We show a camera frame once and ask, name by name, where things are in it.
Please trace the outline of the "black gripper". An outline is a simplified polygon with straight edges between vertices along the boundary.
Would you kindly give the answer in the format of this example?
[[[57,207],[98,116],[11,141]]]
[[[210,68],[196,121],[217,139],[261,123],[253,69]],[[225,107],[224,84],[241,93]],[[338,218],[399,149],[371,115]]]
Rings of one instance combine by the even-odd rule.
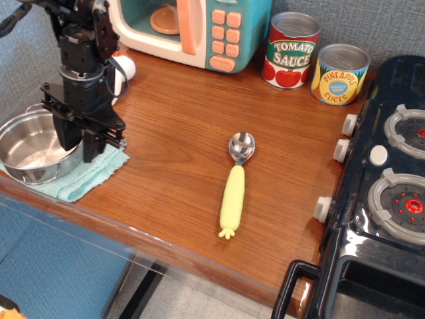
[[[60,84],[44,82],[44,108],[52,112],[60,146],[69,151],[83,135],[83,160],[91,163],[104,152],[106,143],[124,148],[124,121],[112,107],[115,70],[100,65],[92,73],[78,73],[61,65]]]

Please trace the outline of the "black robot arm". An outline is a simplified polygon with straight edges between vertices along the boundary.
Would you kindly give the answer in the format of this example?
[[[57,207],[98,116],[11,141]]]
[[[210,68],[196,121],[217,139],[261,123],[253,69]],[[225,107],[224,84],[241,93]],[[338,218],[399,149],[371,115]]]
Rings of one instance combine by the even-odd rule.
[[[44,109],[52,113],[59,143],[66,151],[83,143],[83,160],[90,163],[106,144],[123,148],[125,122],[112,102],[122,97],[128,83],[116,87],[116,73],[124,69],[113,57],[119,35],[114,32],[108,1],[22,1],[1,22],[1,36],[8,35],[33,5],[50,17],[61,53],[62,84],[44,83]]]

